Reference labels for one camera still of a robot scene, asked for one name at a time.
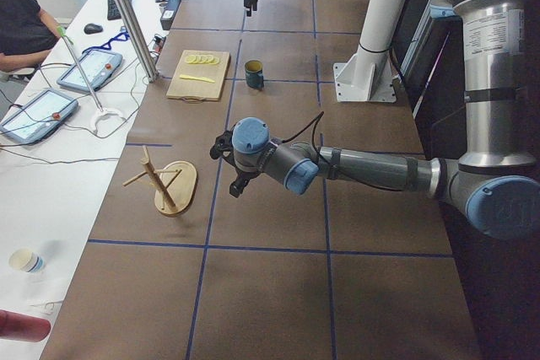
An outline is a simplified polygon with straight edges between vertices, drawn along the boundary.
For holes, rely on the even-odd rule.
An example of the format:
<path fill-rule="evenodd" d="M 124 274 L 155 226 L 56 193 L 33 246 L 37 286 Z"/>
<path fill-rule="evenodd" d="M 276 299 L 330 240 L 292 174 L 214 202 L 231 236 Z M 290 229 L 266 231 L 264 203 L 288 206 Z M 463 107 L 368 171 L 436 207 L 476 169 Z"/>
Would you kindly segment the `dark teal mug yellow inside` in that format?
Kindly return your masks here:
<path fill-rule="evenodd" d="M 257 90 L 262 90 L 264 87 L 264 77 L 262 73 L 263 65 L 258 60 L 247 61 L 244 65 L 246 84 Z"/>

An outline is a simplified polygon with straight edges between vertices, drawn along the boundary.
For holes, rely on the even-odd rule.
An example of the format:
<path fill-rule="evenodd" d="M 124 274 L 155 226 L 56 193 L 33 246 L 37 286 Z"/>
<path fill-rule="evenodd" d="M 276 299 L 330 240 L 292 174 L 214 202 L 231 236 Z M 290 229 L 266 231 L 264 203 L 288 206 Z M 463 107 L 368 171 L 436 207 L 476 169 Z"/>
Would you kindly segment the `wooden cup rack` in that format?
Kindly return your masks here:
<path fill-rule="evenodd" d="M 192 163 L 180 160 L 167 164 L 163 169 L 156 169 L 146 145 L 143 145 L 140 163 L 143 172 L 123 182 L 123 186 L 147 175 L 155 189 L 154 205 L 159 213 L 166 217 L 175 217 L 190 206 L 197 184 L 197 169 Z"/>

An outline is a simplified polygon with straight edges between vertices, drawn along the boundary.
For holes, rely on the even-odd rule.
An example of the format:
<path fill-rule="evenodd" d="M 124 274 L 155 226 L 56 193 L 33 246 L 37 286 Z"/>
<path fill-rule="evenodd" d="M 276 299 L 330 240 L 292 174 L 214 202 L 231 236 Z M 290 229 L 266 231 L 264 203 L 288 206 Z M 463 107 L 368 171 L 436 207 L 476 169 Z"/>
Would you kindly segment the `paper cup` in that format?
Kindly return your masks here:
<path fill-rule="evenodd" d="M 45 262 L 33 250 L 22 248 L 11 254 L 8 264 L 17 271 L 36 273 L 44 268 Z"/>

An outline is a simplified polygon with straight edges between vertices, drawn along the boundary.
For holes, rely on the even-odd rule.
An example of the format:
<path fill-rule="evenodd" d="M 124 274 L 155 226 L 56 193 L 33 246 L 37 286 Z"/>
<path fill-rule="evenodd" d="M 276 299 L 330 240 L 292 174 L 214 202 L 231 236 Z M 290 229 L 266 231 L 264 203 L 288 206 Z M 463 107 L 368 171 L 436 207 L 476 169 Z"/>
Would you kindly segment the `bamboo cutting board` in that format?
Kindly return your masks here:
<path fill-rule="evenodd" d="M 184 50 L 166 92 L 168 99 L 218 101 L 230 64 L 227 51 Z"/>

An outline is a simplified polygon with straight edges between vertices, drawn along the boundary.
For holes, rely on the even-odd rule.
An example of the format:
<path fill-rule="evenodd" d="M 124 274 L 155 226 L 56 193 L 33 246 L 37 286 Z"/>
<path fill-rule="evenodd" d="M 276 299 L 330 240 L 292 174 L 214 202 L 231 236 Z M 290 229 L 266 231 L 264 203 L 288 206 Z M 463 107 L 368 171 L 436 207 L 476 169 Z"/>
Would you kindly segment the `black box with label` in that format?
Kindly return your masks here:
<path fill-rule="evenodd" d="M 180 4 L 181 0 L 166 0 L 162 3 L 163 11 L 160 23 L 163 30 L 170 30 Z"/>

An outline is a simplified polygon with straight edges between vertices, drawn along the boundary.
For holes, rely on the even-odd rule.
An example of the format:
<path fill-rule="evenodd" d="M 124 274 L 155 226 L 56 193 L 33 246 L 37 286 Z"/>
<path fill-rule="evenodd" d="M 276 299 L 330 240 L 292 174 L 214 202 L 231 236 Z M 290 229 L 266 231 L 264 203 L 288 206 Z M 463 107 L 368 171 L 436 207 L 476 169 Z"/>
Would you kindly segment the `yellow plastic knife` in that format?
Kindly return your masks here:
<path fill-rule="evenodd" d="M 182 80 L 198 81 L 198 82 L 204 82 L 204 83 L 215 83 L 215 80 L 211 78 L 198 77 L 198 76 L 192 76 L 192 75 L 186 75 L 186 74 L 180 74 L 178 78 Z"/>

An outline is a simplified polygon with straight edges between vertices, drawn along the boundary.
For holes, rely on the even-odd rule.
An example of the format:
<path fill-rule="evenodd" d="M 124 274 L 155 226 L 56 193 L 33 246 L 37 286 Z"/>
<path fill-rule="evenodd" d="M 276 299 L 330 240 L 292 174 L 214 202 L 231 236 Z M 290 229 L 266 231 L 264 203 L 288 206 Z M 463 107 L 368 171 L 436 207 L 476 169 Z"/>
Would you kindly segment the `far teach pendant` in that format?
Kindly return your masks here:
<path fill-rule="evenodd" d="M 78 60 L 94 91 L 104 85 L 114 71 L 119 68 L 122 61 L 123 56 L 121 54 L 98 49 L 84 53 Z M 57 84 L 65 89 L 71 89 L 79 93 L 89 92 L 76 64 L 73 64 L 57 79 Z"/>

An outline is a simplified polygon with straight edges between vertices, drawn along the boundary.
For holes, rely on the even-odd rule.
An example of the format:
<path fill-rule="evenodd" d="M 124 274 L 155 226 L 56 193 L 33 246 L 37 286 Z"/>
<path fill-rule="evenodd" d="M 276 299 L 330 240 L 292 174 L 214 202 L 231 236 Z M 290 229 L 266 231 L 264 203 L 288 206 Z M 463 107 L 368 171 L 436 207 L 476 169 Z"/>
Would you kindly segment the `teach pendant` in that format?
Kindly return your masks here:
<path fill-rule="evenodd" d="M 94 91 L 104 85 L 114 71 L 119 68 L 122 61 L 123 56 L 121 54 L 98 49 L 84 53 L 78 60 Z M 65 89 L 71 89 L 79 93 L 89 92 L 76 64 L 73 64 L 57 79 L 57 84 Z"/>
<path fill-rule="evenodd" d="M 78 101 L 55 89 L 45 89 L 1 123 L 1 134 L 19 144 L 49 137 L 78 108 Z"/>

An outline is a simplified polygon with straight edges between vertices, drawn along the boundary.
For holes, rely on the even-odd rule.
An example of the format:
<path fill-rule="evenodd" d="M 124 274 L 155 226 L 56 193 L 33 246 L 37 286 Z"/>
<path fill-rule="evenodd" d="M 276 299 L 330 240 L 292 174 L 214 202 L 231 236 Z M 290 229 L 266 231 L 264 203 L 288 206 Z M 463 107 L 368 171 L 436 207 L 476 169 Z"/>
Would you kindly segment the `black computer mouse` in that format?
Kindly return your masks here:
<path fill-rule="evenodd" d="M 86 35 L 98 34 L 103 30 L 103 27 L 99 24 L 89 23 L 84 26 L 84 33 Z"/>

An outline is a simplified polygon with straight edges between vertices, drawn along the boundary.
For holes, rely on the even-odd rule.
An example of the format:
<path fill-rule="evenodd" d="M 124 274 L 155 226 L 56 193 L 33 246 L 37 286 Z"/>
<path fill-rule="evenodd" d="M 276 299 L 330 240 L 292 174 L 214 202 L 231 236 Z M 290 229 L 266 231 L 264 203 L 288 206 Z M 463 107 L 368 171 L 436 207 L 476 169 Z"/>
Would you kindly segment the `near teach pendant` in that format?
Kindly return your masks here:
<path fill-rule="evenodd" d="M 1 134 L 19 144 L 49 137 L 78 108 L 78 101 L 55 89 L 45 89 L 1 123 Z"/>

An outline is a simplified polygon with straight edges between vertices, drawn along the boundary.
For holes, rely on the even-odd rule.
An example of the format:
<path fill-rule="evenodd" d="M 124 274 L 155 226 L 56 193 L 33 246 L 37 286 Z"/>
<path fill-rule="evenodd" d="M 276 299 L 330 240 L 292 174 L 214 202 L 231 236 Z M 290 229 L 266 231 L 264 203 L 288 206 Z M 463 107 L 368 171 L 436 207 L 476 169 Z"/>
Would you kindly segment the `seated person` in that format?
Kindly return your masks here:
<path fill-rule="evenodd" d="M 60 40 L 59 26 L 36 0 L 1 0 L 1 70 L 43 63 Z"/>

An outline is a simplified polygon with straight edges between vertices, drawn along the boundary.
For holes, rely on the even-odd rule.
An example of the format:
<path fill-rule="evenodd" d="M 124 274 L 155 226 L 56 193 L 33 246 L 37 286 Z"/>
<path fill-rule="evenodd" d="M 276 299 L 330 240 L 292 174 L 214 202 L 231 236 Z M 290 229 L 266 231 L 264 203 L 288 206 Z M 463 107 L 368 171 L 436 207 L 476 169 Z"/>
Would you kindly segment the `red bottle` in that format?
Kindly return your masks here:
<path fill-rule="evenodd" d="M 43 341 L 51 332 L 49 320 L 1 310 L 1 338 L 15 341 Z"/>

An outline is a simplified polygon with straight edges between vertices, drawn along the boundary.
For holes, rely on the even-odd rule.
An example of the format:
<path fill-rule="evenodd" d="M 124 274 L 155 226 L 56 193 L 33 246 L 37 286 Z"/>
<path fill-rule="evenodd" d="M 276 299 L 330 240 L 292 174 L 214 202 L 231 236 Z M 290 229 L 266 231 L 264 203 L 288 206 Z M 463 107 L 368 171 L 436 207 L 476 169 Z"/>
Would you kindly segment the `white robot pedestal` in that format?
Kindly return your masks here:
<path fill-rule="evenodd" d="M 369 0 L 357 51 L 347 62 L 333 65 L 337 101 L 396 101 L 389 49 L 404 3 Z"/>

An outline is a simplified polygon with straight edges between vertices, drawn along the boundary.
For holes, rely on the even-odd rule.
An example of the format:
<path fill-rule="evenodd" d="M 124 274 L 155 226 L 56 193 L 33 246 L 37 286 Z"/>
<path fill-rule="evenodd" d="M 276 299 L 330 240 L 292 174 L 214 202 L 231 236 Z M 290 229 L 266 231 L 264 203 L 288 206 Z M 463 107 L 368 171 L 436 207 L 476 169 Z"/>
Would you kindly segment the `aluminium frame post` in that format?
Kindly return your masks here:
<path fill-rule="evenodd" d="M 127 32 L 131 37 L 132 46 L 138 60 L 143 66 L 143 70 L 146 73 L 148 81 L 152 83 L 158 78 L 159 74 L 147 47 L 143 32 L 132 7 L 131 0 L 115 0 L 115 2 L 119 8 L 122 20 L 127 28 Z"/>

